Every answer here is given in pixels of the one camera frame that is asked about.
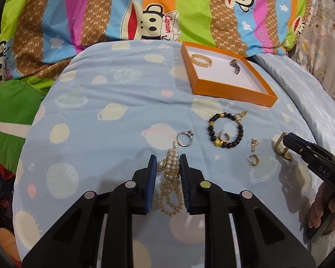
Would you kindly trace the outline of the right hand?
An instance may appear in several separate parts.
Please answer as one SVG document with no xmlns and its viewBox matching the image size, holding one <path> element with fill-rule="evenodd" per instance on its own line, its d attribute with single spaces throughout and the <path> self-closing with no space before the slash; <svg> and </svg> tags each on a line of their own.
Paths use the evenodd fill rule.
<svg viewBox="0 0 335 268">
<path fill-rule="evenodd" d="M 307 216 L 307 224 L 309 228 L 319 228 L 321 225 L 321 217 L 324 214 L 324 204 L 323 204 L 323 196 L 324 190 L 326 188 L 326 184 L 322 183 L 318 189 L 318 192 L 315 196 L 315 201 L 311 205 L 309 209 L 309 213 Z M 332 213 L 335 214 L 335 198 L 331 199 L 329 202 L 329 209 Z M 332 221 L 329 223 L 328 227 L 324 231 L 324 235 L 330 234 L 335 230 L 335 216 Z"/>
</svg>

